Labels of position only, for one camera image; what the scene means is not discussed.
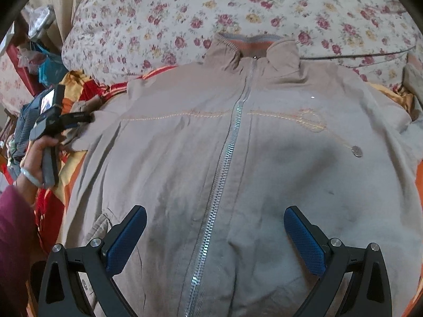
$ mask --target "plastic bag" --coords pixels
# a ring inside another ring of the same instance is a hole
[[[26,12],[29,14],[29,28],[28,38],[36,42],[38,41],[45,31],[52,25],[56,20],[56,14],[54,13],[53,5],[41,6],[36,9],[32,9],[30,6],[25,6]]]
[[[42,52],[47,58],[38,68],[38,80],[45,87],[49,88],[52,84],[58,84],[63,80],[68,70],[63,65],[62,57],[52,54],[40,44],[30,43],[31,49]]]
[[[18,67],[28,68],[28,72],[32,75],[38,75],[39,67],[47,59],[45,54],[38,51],[31,51],[25,48],[19,50]]]

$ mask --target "decorative stitching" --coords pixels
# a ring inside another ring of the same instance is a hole
[[[225,114],[228,114],[230,111],[224,111],[224,112],[200,112],[200,111],[182,111],[181,113],[174,113],[169,114],[166,116],[156,116],[156,117],[148,117],[144,116],[141,118],[136,119],[122,119],[123,121],[145,121],[145,120],[159,120],[159,119],[165,119],[165,118],[171,118],[173,116],[195,116],[195,117],[201,117],[201,118],[216,118],[219,116],[224,116]]]
[[[292,120],[313,132],[322,132],[327,129],[326,125],[322,121],[314,121],[314,120],[305,118],[305,115],[311,114],[321,120],[321,117],[318,116],[313,110],[310,110],[310,109],[299,110],[299,112],[300,114],[287,114],[287,113],[275,113],[275,112],[267,112],[267,111],[251,111],[248,114],[259,115],[259,116],[272,116],[274,118]]]
[[[352,149],[350,144],[344,140],[342,137],[335,134],[333,131],[327,128],[326,121],[323,119],[322,116],[318,115],[315,111],[312,109],[301,109],[298,111],[299,114],[287,114],[287,113],[276,113],[276,112],[269,112],[269,111],[254,111],[251,110],[249,115],[258,115],[258,116],[271,116],[274,118],[284,119],[284,120],[291,120],[294,121],[301,126],[305,127],[306,129],[312,131],[312,132],[322,132],[327,131],[331,136],[335,138],[339,143],[341,143],[343,146],[346,146],[348,149]],[[306,116],[310,114],[318,119],[318,121],[312,120],[307,118]]]

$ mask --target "wrist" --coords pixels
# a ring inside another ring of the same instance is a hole
[[[25,175],[20,174],[16,179],[16,190],[24,200],[33,207],[37,196],[38,187],[35,186]]]

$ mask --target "jacket collar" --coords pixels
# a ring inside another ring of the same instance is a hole
[[[238,72],[244,67],[246,58],[261,59],[263,75],[267,77],[285,76],[300,69],[300,56],[295,41],[268,34],[245,37],[217,33],[204,57],[204,64]]]

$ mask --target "blue plastic bag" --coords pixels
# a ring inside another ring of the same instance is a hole
[[[47,56],[46,61],[38,68],[38,81],[47,88],[60,83],[68,72],[63,65],[62,58],[59,55],[52,54],[37,43],[31,43],[31,49],[42,52]]]

